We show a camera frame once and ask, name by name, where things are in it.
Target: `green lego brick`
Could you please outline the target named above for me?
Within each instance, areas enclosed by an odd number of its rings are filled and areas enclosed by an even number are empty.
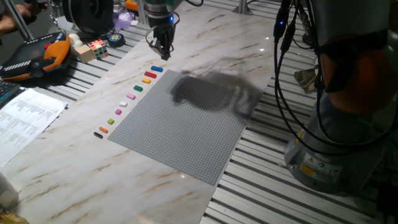
[[[143,88],[141,86],[135,86],[134,89],[137,91],[143,91]]]

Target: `gray lego baseplate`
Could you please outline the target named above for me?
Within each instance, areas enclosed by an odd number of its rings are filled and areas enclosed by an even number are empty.
[[[168,70],[108,139],[215,185],[258,100]]]

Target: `paper sheet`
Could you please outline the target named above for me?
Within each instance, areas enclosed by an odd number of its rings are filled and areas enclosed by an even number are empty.
[[[66,103],[28,89],[0,110],[0,168],[42,133]]]

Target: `yellow warning label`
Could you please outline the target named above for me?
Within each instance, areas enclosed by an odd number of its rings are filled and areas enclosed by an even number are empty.
[[[301,138],[301,136],[303,135],[303,133],[304,133],[304,130],[301,129],[301,130],[297,133],[297,136],[298,136],[299,138]],[[299,143],[299,140],[296,139],[295,145],[297,145],[298,143]]]
[[[313,176],[314,169],[311,169],[311,167],[301,164],[300,170],[302,170],[304,173],[310,175],[311,177]]]

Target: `hockey puck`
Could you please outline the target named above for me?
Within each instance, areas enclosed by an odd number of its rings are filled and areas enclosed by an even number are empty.
[[[108,44],[111,47],[121,47],[126,43],[122,34],[112,34],[108,37]]]

